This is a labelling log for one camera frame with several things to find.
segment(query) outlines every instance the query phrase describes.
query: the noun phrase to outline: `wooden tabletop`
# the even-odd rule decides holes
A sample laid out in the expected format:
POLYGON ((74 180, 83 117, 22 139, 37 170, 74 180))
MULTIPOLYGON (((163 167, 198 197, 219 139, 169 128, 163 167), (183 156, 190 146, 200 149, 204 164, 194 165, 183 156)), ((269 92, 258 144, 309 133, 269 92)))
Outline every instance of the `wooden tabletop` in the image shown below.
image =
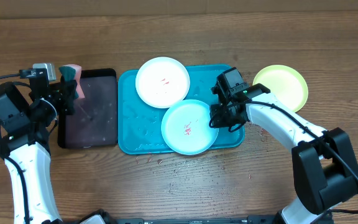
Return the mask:
MULTIPOLYGON (((0 75, 39 62, 122 74, 158 56, 226 63, 250 83, 268 65, 295 68, 309 88, 299 114, 345 130, 358 160, 358 11, 0 20, 0 75)), ((61 149, 56 131, 50 146, 53 192, 65 219, 99 208, 120 218, 244 217, 275 214, 295 197, 290 153, 254 125, 246 125, 237 148, 156 154, 151 162, 144 155, 139 164, 118 146, 61 149)), ((341 208, 358 209, 358 196, 341 208)), ((12 223, 13 211, 0 159, 0 223, 12 223)), ((358 223, 358 215, 334 217, 358 223)))

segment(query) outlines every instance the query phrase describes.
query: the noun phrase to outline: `blue tray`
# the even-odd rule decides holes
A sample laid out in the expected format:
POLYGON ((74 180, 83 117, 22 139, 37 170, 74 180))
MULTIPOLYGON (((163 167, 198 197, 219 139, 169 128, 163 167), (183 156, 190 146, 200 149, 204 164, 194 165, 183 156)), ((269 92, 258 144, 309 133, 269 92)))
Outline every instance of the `blue tray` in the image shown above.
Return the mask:
MULTIPOLYGON (((217 103, 218 96, 211 93, 211 87, 215 86, 216 77, 229 68, 224 64, 187 66, 190 89, 185 99, 217 103)), ((128 70, 118 80, 118 145, 131 155, 173 152, 161 134, 161 121, 168 109, 154 108, 141 100, 135 88, 137 71, 128 70)), ((245 133, 244 128, 233 133, 221 128, 210 149, 236 147, 245 133)))

